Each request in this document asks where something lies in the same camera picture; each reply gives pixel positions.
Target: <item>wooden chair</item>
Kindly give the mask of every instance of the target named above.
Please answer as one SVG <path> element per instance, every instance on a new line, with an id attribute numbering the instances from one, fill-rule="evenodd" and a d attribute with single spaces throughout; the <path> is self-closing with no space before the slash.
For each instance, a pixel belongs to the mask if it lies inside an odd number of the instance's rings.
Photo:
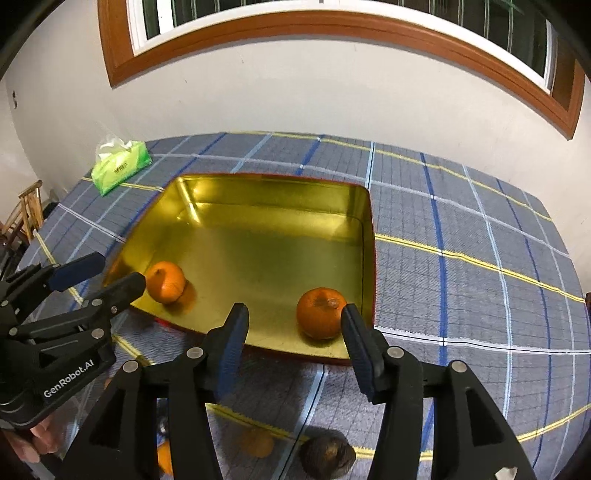
<path id="1" fill-rule="evenodd" d="M 19 201 L 4 225 L 0 223 L 0 234 L 9 240 L 9 245 L 18 236 L 23 243 L 29 244 L 33 240 L 33 230 L 43 226 L 43 210 L 41 208 L 41 186 L 43 182 L 37 180 L 18 196 Z"/>
<path id="2" fill-rule="evenodd" d="M 21 192 L 6 223 L 0 222 L 0 278 L 10 275 L 33 240 L 33 230 L 43 225 L 42 185 L 43 182 L 37 180 Z"/>

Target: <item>white window frame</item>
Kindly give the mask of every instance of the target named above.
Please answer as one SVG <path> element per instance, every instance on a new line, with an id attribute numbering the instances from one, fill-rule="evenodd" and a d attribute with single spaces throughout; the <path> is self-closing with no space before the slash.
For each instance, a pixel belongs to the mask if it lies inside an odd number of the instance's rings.
<path id="1" fill-rule="evenodd" d="M 302 10 L 332 10 L 349 11 L 380 15 L 383 17 L 396 18 L 410 22 L 422 27 L 437 31 L 466 43 L 492 55 L 500 61 L 506 63 L 513 69 L 523 74 L 528 80 L 540 87 L 546 93 L 550 94 L 552 84 L 554 83 L 554 70 L 556 63 L 556 33 L 546 22 L 547 33 L 547 54 L 545 63 L 544 77 L 540 76 L 530 66 L 526 65 L 517 57 L 506 51 L 504 48 L 496 45 L 485 37 L 474 33 L 467 28 L 461 27 L 455 23 L 436 17 L 431 13 L 420 12 L 411 8 L 400 7 L 398 5 L 387 4 L 374 0 L 279 0 L 269 1 L 260 4 L 244 5 L 240 8 L 232 8 L 223 12 L 218 12 L 206 17 L 192 20 L 178 27 L 170 28 L 173 24 L 172 7 L 170 0 L 157 0 L 158 22 L 160 25 L 160 35 L 147 39 L 144 24 L 144 8 L 142 0 L 127 0 L 130 37 L 134 55 L 137 56 L 157 45 L 165 43 L 173 38 L 185 35 L 194 30 L 223 23 L 237 18 L 251 17 L 254 15 L 267 14 L 272 12 L 302 11 Z M 160 3 L 168 3 L 170 9 L 166 9 L 165 14 L 169 18 L 160 16 Z"/>

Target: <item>plaid tablecloth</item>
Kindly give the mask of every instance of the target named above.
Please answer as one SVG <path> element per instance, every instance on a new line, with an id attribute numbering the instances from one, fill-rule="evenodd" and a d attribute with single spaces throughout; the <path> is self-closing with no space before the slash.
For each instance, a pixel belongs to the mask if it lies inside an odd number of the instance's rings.
<path id="1" fill-rule="evenodd" d="M 564 466 L 589 427 L 589 319 L 568 252 L 538 199 L 442 158 L 369 141 L 267 132 L 148 143 L 154 162 L 106 197 L 85 177 L 60 203 L 21 267 L 99 251 L 112 261 L 132 225 L 181 173 L 260 172 L 364 184 L 371 192 L 378 263 L 376 325 L 422 361 L 466 361 L 519 436 L 540 480 Z M 33 320 L 78 308 L 100 278 L 53 294 Z M 113 321 L 118 363 L 139 353 L 174 358 L 191 335 L 140 312 Z M 99 378 L 59 411 L 66 447 L 103 390 Z M 251 353 L 239 384 L 209 409 L 226 479 L 304 479 L 297 449 L 317 429 L 355 446 L 349 479 L 365 479 L 382 406 L 359 392 L 350 368 Z M 424 405 L 419 478 L 432 460 L 433 409 Z M 275 438 L 255 459 L 236 441 L 252 425 Z"/>

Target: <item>gold metal tray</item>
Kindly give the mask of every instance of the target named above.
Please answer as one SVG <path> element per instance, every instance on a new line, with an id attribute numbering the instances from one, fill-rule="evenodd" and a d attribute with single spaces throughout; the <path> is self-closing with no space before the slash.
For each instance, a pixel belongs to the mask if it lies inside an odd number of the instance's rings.
<path id="1" fill-rule="evenodd" d="M 189 281 L 181 301 L 164 306 L 146 292 L 133 305 L 183 329 L 206 333 L 239 301 L 250 313 L 246 344 L 348 359 L 340 335 L 318 342 L 297 327 L 297 302 L 316 287 L 338 290 L 373 324 L 374 230 L 362 186 L 259 174 L 178 177 L 134 228 L 105 283 L 162 260 Z"/>

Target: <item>wooden window frame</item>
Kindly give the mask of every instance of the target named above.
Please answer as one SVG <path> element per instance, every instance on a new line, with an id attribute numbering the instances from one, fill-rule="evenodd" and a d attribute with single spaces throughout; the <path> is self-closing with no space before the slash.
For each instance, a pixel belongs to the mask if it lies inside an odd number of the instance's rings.
<path id="1" fill-rule="evenodd" d="M 349 12 L 308 10 L 236 18 L 172 38 L 134 55 L 126 0 L 98 0 L 100 39 L 111 87 L 163 63 L 206 48 L 237 41 L 295 35 L 346 37 L 410 48 L 453 62 L 485 76 L 514 94 L 550 121 L 568 140 L 573 138 L 583 103 L 585 73 L 574 62 L 568 109 L 522 73 L 462 40 L 417 24 Z"/>

